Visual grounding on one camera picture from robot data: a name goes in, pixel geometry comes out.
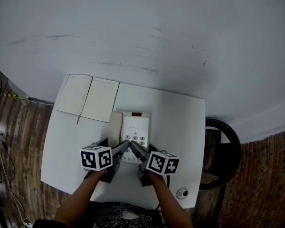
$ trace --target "telephone handset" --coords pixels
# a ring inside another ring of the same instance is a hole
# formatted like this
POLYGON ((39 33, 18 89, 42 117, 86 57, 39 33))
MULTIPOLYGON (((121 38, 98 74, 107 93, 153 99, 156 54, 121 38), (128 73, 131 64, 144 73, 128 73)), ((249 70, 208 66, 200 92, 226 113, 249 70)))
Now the telephone handset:
POLYGON ((121 130, 124 120, 121 112, 111 112, 109 120, 108 147, 115 148, 121 142, 121 130))
POLYGON ((109 120, 108 146, 116 147, 125 140, 136 141, 146 150, 149 144, 150 114, 112 112, 109 120))

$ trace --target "notebook page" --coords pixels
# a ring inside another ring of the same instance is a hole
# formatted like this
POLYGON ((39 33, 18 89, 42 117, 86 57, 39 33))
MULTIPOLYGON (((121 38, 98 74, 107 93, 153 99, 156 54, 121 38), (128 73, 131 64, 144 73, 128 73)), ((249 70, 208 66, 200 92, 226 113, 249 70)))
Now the notebook page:
POLYGON ((119 82, 93 78, 82 117, 109 122, 119 82))
POLYGON ((70 75, 59 99, 57 110, 80 115, 91 80, 92 77, 88 75, 70 75))

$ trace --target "white table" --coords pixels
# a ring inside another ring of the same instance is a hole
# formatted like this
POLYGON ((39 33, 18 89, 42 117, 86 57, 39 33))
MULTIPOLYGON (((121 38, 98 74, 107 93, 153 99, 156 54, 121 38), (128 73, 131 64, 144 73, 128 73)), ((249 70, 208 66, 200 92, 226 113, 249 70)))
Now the white table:
MULTIPOLYGON (((66 76, 56 103, 67 82, 66 76)), ((86 172, 80 166, 78 149, 107 137, 108 123, 60 112, 54 105, 45 140, 41 180, 67 193, 73 193, 86 172)), ((178 199, 183 208, 195 206, 200 185, 205 142, 205 101, 194 97, 120 84, 115 111, 151 114, 150 143, 180 157, 178 171, 171 176, 173 195, 179 188, 189 191, 178 199)), ((91 200, 122 201, 154 209, 158 200, 152 186, 141 187, 136 164, 122 162, 111 184, 100 181, 91 200)))

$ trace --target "electrical cable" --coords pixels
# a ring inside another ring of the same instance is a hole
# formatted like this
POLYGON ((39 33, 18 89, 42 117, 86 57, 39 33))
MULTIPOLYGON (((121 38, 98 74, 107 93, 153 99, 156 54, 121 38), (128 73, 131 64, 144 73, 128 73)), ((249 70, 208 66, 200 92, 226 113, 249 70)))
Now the electrical cable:
MULTIPOLYGON (((167 176, 167 187, 170 187, 170 176, 167 176)), ((158 210, 161 205, 158 204, 155 210, 158 210)))
POLYGON ((1 133, 3 133, 2 135, 4 135, 4 132, 0 130, 1 133))
POLYGON ((7 96, 7 95, 11 95, 10 97, 14 98, 14 99, 20 99, 20 100, 25 100, 25 101, 29 101, 29 102, 33 102, 33 103, 37 103, 37 104, 42 104, 42 105, 54 105, 54 104, 48 104, 48 103, 43 103, 43 102, 36 102, 36 101, 32 101, 32 100, 29 100, 29 98, 20 98, 19 96, 17 95, 14 95, 13 94, 1 94, 0 96, 7 96))
POLYGON ((225 196, 225 191, 226 191, 226 184, 219 188, 218 202, 215 206, 215 210, 214 210, 212 219, 209 223, 209 227, 216 227, 217 226, 219 214, 220 214, 220 211, 221 211, 222 205, 223 205, 223 199, 225 196))
POLYGON ((11 188, 9 178, 8 178, 8 176, 7 176, 7 173, 6 173, 5 168, 4 168, 4 165, 3 165, 3 159, 2 159, 1 151, 0 151, 0 160, 1 160, 1 164, 2 164, 2 169, 3 169, 4 176, 5 176, 5 178, 6 178, 7 182, 8 182, 8 184, 9 184, 9 190, 10 190, 11 194, 13 195, 13 198, 14 198, 14 201, 15 201, 17 210, 18 210, 18 212, 19 212, 19 215, 20 215, 20 218, 21 218, 22 223, 23 223, 24 225, 26 225, 26 224, 25 224, 25 219, 28 219, 32 224, 34 224, 34 222, 31 221, 31 219, 29 218, 29 216, 28 216, 27 213, 25 212, 21 201, 20 201, 19 198, 14 194, 14 192, 13 192, 13 190, 12 190, 12 188, 11 188), (21 212, 20 212, 20 209, 19 209, 19 206, 18 206, 17 202, 19 203, 20 207, 22 208, 23 213, 25 214, 26 218, 23 218, 23 216, 22 216, 22 214, 21 214, 21 212))
POLYGON ((2 142, 3 148, 5 149, 6 154, 8 155, 8 158, 9 158, 10 162, 13 164, 13 168, 14 168, 14 176, 12 179, 10 179, 10 182, 9 182, 9 185, 11 186, 11 182, 16 178, 16 167, 15 167, 14 161, 12 160, 12 158, 9 155, 9 150, 8 150, 6 143, 2 140, 0 140, 0 141, 2 142))

